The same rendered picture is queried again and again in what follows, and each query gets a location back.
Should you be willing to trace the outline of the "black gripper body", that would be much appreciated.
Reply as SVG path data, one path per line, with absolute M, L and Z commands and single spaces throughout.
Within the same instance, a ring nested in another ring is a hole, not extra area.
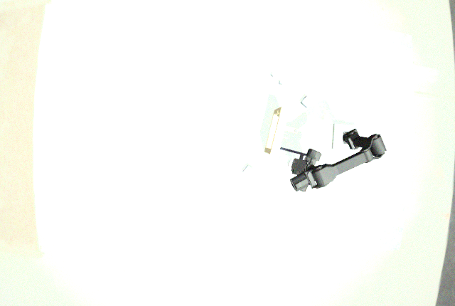
M 315 149 L 308 148 L 307 153 L 306 153 L 306 160 L 309 161 L 309 164 L 306 166 L 306 170 L 312 166 L 312 163 L 314 163 L 314 160 L 319 161 L 321 158 L 321 153 L 316 151 Z M 300 191 L 305 192 L 307 190 L 308 186 L 304 187 Z

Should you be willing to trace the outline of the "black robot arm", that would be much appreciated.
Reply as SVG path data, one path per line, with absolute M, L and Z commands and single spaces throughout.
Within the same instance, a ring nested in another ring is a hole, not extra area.
M 292 187 L 294 187 L 295 192 L 308 185 L 310 185 L 312 189 L 326 187 L 339 174 L 363 163 L 371 162 L 374 159 L 380 159 L 385 154 L 385 151 L 387 151 L 380 134 L 361 137 L 356 128 L 349 132 L 343 131 L 343 144 L 348 144 L 349 149 L 352 150 L 358 149 L 359 147 L 362 147 L 362 149 L 360 149 L 358 153 L 342 159 L 335 164 L 312 165 L 307 170 L 306 166 L 309 164 L 309 161 L 294 158 L 291 172 L 296 176 L 290 179 L 290 183 Z

